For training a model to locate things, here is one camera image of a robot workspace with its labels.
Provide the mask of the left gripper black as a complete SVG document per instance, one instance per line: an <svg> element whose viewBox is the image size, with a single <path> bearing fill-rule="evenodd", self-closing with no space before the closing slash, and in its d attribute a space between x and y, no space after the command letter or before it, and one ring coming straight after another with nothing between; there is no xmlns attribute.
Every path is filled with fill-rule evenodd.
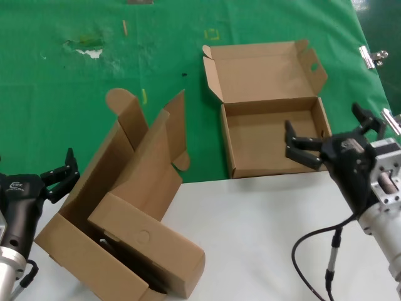
<svg viewBox="0 0 401 301"><path fill-rule="evenodd" d="M7 227L1 246L28 256L46 198L52 204L69 194L78 182L78 163L72 148L66 153L64 166L34 174L1 174L1 213Z"/></svg>

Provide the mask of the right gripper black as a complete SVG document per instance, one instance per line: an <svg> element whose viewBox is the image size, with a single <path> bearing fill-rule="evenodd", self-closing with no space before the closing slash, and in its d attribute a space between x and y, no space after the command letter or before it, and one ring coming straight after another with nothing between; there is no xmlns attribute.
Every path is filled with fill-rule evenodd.
<svg viewBox="0 0 401 301"><path fill-rule="evenodd" d="M285 156L314 171L324 163L352 213L361 216L375 202L370 188L373 159L366 152L368 141L364 135L373 130L377 138L384 138L385 122L358 103L352 105L352 113L360 124L356 132L335 134L327 139L297 136L291 122L286 120Z"/></svg>

